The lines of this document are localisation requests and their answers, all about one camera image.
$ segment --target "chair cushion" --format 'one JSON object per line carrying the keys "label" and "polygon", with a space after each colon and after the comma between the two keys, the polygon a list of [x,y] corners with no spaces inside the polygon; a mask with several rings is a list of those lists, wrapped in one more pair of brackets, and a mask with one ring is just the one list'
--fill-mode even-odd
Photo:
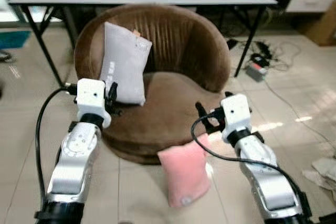
{"label": "chair cushion", "polygon": [[[144,164],[158,164],[158,151],[192,140],[190,128],[198,118],[195,102],[209,111],[223,98],[175,72],[146,73],[144,86],[144,106],[118,104],[122,115],[112,118],[103,132],[106,143],[118,156]],[[204,132],[198,127],[195,133]]]}
{"label": "chair cushion", "polygon": [[128,29],[105,22],[105,53],[100,80],[106,82],[106,94],[112,83],[118,84],[117,101],[143,105],[143,70],[152,43]]}
{"label": "chair cushion", "polygon": [[[210,147],[207,134],[198,140]],[[195,141],[160,151],[158,156],[167,176],[171,207],[188,206],[209,190],[206,152]]]}

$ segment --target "chair backrest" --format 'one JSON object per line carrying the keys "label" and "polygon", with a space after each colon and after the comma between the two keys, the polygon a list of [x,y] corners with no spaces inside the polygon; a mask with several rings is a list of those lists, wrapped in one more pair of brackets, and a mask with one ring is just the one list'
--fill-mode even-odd
{"label": "chair backrest", "polygon": [[228,79],[228,48],[217,28],[190,10],[163,5],[118,6],[88,23],[75,48],[78,78],[100,76],[104,22],[137,30],[153,42],[145,72],[183,73],[214,92],[221,90]]}

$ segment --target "silver robot arm segment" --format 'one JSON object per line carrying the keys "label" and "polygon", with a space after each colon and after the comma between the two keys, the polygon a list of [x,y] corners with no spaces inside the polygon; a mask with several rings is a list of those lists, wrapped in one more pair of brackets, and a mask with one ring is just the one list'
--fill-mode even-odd
{"label": "silver robot arm segment", "polygon": [[[278,166],[273,150],[250,133],[250,111],[246,96],[233,95],[223,99],[220,104],[225,113],[222,139],[232,144],[236,155]],[[240,169],[251,184],[264,220],[302,214],[300,201],[283,174],[259,164],[241,163]]]}
{"label": "silver robot arm segment", "polygon": [[76,101],[79,122],[61,144],[44,206],[35,213],[38,224],[80,224],[92,167],[98,155],[101,130],[111,123],[111,116],[105,109],[104,92],[103,81],[78,81]]}

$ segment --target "brown armchair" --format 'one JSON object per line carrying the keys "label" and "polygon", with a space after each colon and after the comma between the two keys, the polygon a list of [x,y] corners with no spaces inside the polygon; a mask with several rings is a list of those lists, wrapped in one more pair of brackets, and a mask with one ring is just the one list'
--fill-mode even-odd
{"label": "brown armchair", "polygon": [[117,104],[123,113],[112,118],[104,140],[122,158],[159,164],[158,151],[192,140],[196,101],[207,110],[219,105],[230,71],[226,41],[209,20],[185,8],[119,6],[93,19],[80,34],[75,48],[78,78],[100,76],[106,21],[136,29],[153,46],[143,75],[145,105]]}

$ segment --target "electrical cable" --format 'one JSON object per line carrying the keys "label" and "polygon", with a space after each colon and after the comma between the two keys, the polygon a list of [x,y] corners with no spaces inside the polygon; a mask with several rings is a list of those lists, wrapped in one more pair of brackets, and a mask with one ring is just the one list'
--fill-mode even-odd
{"label": "electrical cable", "polygon": [[[295,116],[299,119],[301,118],[299,113],[294,109],[294,107],[287,101],[285,100],[282,96],[280,96],[276,91],[274,91],[274,89],[271,88],[271,86],[268,84],[268,82],[266,80],[265,84],[268,87],[268,89],[277,97],[279,98],[282,102],[284,102],[286,105],[288,105],[288,107],[290,107],[292,109],[292,111],[294,112]],[[326,138],[322,133],[318,132],[317,130],[315,130],[314,128],[310,127],[309,125],[307,125],[305,122],[300,121],[300,123],[302,123],[306,128],[310,129],[311,131],[315,132],[316,134],[318,134],[320,137],[322,137],[324,140],[326,140],[335,150],[336,150],[336,146],[334,145],[334,143],[329,140],[328,138]]]}
{"label": "electrical cable", "polygon": [[[206,152],[210,153],[211,155],[219,158],[219,159],[223,159],[225,161],[231,161],[231,162],[241,162],[241,163],[248,163],[248,164],[255,164],[255,165],[262,165],[262,166],[267,166],[271,169],[274,169],[276,171],[278,171],[279,173],[281,173],[282,175],[284,175],[289,184],[292,186],[295,194],[299,197],[300,202],[304,205],[307,203],[307,198],[304,192],[301,191],[300,187],[296,184],[296,182],[291,178],[291,176],[289,174],[287,174],[284,170],[282,170],[280,167],[278,166],[274,166],[262,161],[256,161],[256,160],[252,160],[252,159],[246,159],[246,158],[234,158],[234,157],[226,157],[226,156],[222,156],[219,155],[218,153],[213,152],[212,150],[210,150],[209,148],[205,147],[196,137],[194,131],[196,126],[199,124],[199,122],[201,122],[204,119],[209,119],[209,118],[214,118],[213,114],[210,113],[208,115],[205,116],[201,116],[200,118],[198,118],[193,125],[191,126],[191,136],[193,138],[193,140]],[[304,216],[306,217],[310,217],[311,213],[310,210],[308,210],[307,205],[303,206],[302,208],[302,212],[304,214]]]}
{"label": "electrical cable", "polygon": [[[290,63],[287,63],[285,62],[284,60],[282,59],[279,59],[279,56],[282,56],[285,52],[284,52],[284,49],[283,49],[283,46],[284,45],[292,45],[294,46],[297,51],[291,55],[291,58],[290,58]],[[278,61],[278,62],[282,62],[282,64],[275,64],[275,65],[270,65],[269,68],[273,68],[277,71],[281,71],[281,72],[287,72],[293,65],[294,65],[294,59],[297,55],[299,55],[300,53],[302,52],[301,48],[297,45],[295,45],[294,43],[292,42],[289,42],[289,41],[283,41],[281,42],[278,47],[276,47],[273,51],[272,51],[272,55],[275,55],[275,58],[272,59],[274,61]]]}
{"label": "electrical cable", "polygon": [[56,89],[54,92],[52,92],[46,101],[43,103],[37,121],[36,121],[36,131],[35,131],[35,157],[36,157],[36,169],[37,169],[37,176],[38,176],[38,183],[39,183],[39,190],[40,190],[40,205],[41,209],[44,206],[44,200],[46,191],[44,188],[44,179],[43,179],[43,173],[42,173],[42,167],[41,167],[41,155],[40,155],[40,128],[41,128],[41,121],[44,114],[44,111],[48,105],[48,103],[51,101],[51,99],[58,94],[60,91],[66,91],[67,89],[65,87]]}

